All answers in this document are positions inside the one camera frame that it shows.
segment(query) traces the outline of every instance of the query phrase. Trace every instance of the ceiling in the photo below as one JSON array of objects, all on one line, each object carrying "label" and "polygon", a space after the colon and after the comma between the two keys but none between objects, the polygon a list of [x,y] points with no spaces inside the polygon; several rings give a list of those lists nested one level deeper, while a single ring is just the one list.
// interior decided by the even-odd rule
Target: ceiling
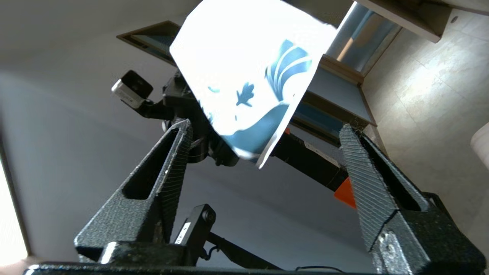
[{"label": "ceiling", "polygon": [[200,0],[3,0],[0,62],[139,21],[188,14]]}]

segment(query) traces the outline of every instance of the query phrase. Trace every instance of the white paper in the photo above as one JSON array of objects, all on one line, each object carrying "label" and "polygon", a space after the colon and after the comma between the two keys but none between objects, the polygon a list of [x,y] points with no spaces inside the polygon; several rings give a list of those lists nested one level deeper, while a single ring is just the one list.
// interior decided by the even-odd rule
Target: white paper
[{"label": "white paper", "polygon": [[333,38],[280,0],[204,0],[170,53],[215,131],[261,168]]}]

